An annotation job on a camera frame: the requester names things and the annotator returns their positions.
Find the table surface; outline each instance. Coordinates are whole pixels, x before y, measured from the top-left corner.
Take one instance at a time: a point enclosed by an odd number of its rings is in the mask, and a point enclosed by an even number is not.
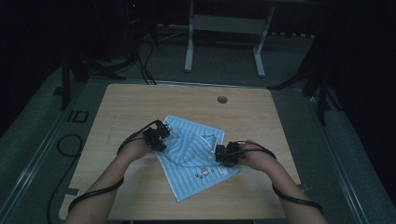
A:
[[[218,102],[219,96],[228,99]],[[253,140],[276,154],[300,183],[271,92],[264,89],[111,84],[99,107],[69,185],[83,194],[114,159],[131,133],[167,115],[222,129],[224,143]],[[60,218],[76,198],[65,195]],[[177,203],[154,153],[125,174],[109,219],[256,219],[284,217],[270,179],[248,167],[230,179]]]

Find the small round object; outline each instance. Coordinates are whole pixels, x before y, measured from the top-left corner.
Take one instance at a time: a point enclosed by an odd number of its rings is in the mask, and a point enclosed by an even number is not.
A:
[[[218,97],[218,102],[221,103],[221,104],[226,104],[228,102],[228,99],[225,96],[219,96]]]

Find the gray floor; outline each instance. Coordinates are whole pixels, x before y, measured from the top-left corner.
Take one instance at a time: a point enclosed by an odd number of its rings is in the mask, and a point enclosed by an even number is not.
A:
[[[259,78],[249,43],[230,45],[217,36],[210,37],[210,41],[207,36],[196,39],[192,72],[183,71],[187,45],[184,35],[162,41],[149,59],[148,70],[161,84],[266,88],[292,77],[312,43],[312,39],[304,37],[269,36],[262,54],[267,77]],[[142,58],[148,54],[149,46],[145,45]],[[137,66],[119,74],[128,77],[122,82],[143,83]],[[61,112],[61,98],[52,95],[61,85],[60,75],[58,70],[43,83],[0,140],[1,223],[47,222],[50,198],[72,162],[57,151],[56,143],[69,133],[76,133],[85,141],[106,86],[115,82],[95,75],[88,83],[73,81],[73,100]],[[331,106],[332,110],[326,111],[327,126],[321,126],[315,116],[315,101],[299,92],[303,85],[304,81],[287,90],[273,91],[273,96],[307,194],[323,205],[329,223],[395,223],[395,208],[347,116]],[[88,112],[88,120],[68,121],[72,110]],[[78,142],[73,138],[64,139],[61,148],[75,153]],[[31,162],[33,157],[41,160]],[[66,176],[51,204],[53,223],[62,222],[57,214],[71,176]],[[287,221],[257,220],[257,223]]]

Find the dark background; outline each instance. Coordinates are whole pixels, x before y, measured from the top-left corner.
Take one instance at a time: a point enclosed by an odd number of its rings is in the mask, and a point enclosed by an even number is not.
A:
[[[203,0],[196,10],[254,18],[261,12],[248,9],[248,5],[262,4],[259,2],[244,1],[240,6],[231,1],[225,7],[225,1]],[[270,29],[287,36],[303,33],[317,37],[322,50],[318,56],[326,55],[324,60],[331,65],[331,85],[395,203],[395,3],[350,0],[332,2],[329,7],[323,6],[323,1],[317,3],[319,6],[277,3]],[[64,43],[72,43],[93,58],[108,58],[106,42],[124,25],[123,4],[91,0],[2,1],[0,134],[21,113],[44,79],[61,65]],[[189,1],[154,1],[153,5],[157,23],[188,24]]]

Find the white stand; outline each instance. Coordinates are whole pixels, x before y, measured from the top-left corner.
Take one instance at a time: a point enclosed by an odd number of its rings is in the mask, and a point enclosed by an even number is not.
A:
[[[185,72],[192,69],[192,55],[194,53],[193,32],[194,30],[207,30],[218,32],[231,32],[240,34],[261,35],[260,43],[253,48],[254,60],[256,62],[257,74],[265,77],[262,65],[262,46],[268,33],[271,19],[274,15],[275,7],[270,7],[267,20],[253,20],[245,18],[229,18],[206,15],[194,15],[194,0],[190,0],[190,26],[189,26],[189,45],[187,46]]]

